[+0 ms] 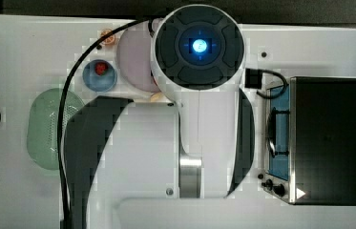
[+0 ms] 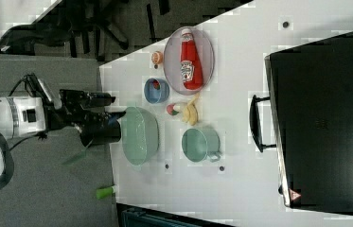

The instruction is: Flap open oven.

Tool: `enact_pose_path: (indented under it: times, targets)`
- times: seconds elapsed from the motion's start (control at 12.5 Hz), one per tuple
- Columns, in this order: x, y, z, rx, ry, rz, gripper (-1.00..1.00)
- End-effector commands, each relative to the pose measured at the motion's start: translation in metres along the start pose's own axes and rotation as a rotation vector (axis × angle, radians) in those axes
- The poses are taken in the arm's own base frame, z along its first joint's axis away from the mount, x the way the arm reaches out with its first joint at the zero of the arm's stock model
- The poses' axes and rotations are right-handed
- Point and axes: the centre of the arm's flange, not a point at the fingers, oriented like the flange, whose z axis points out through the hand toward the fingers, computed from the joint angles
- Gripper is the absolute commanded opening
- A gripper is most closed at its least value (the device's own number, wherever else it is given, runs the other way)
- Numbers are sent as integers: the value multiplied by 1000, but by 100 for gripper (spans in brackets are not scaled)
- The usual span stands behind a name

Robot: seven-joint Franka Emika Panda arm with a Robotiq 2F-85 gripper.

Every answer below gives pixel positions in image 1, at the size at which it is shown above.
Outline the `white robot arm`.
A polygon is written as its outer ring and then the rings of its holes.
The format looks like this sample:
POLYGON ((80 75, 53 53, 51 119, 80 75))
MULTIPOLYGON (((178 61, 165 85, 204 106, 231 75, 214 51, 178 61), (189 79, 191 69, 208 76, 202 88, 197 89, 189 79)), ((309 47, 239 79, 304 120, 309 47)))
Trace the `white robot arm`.
POLYGON ((117 34, 114 63, 82 67, 95 98, 59 139, 65 229, 124 229, 130 201, 223 201, 253 160, 246 46, 230 15, 188 5, 117 34))

